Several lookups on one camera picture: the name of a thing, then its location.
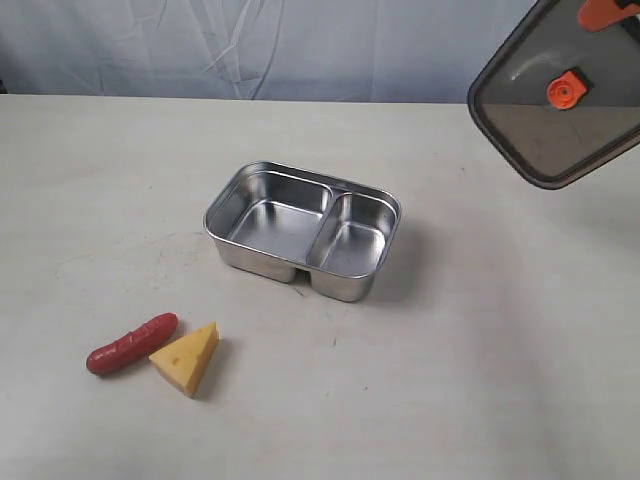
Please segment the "transparent lid with orange valve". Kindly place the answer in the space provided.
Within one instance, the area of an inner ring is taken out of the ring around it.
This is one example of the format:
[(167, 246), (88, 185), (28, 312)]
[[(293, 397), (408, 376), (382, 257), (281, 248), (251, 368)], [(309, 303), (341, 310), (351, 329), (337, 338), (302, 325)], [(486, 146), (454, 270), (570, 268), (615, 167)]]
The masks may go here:
[(529, 183), (559, 189), (639, 143), (639, 4), (601, 31), (585, 1), (538, 1), (469, 88), (479, 130)]

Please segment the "stainless steel lunch box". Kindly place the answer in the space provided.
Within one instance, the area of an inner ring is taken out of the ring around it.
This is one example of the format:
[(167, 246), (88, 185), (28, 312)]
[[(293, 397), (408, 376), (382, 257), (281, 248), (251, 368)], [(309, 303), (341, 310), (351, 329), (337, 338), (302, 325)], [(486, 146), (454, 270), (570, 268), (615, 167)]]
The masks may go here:
[(231, 267), (281, 283), (305, 272), (318, 294), (358, 302), (389, 253), (401, 213), (379, 188), (258, 161), (232, 176), (203, 226)]

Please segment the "yellow toy cheese wedge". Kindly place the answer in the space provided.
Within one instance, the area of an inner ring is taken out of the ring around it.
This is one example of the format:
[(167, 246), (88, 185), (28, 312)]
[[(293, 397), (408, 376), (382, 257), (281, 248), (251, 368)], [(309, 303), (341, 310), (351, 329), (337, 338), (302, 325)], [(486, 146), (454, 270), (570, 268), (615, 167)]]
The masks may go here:
[(156, 371), (188, 398), (194, 398), (219, 343), (217, 323), (207, 324), (149, 356)]

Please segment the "red toy sausage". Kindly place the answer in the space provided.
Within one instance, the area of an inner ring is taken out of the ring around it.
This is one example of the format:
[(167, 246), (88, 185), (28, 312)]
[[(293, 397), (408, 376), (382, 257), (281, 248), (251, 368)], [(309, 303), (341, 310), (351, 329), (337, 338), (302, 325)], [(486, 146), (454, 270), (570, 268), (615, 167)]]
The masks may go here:
[(97, 376), (118, 372), (162, 347), (174, 334), (179, 324), (175, 313), (153, 317), (137, 329), (89, 354), (87, 370)]

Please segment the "grey backdrop cloth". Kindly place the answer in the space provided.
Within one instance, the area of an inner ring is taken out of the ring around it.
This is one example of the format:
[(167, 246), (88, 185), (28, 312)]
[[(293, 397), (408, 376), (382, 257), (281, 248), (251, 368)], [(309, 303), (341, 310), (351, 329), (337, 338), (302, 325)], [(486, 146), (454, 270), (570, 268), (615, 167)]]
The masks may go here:
[(13, 94), (461, 103), (527, 1), (5, 1)]

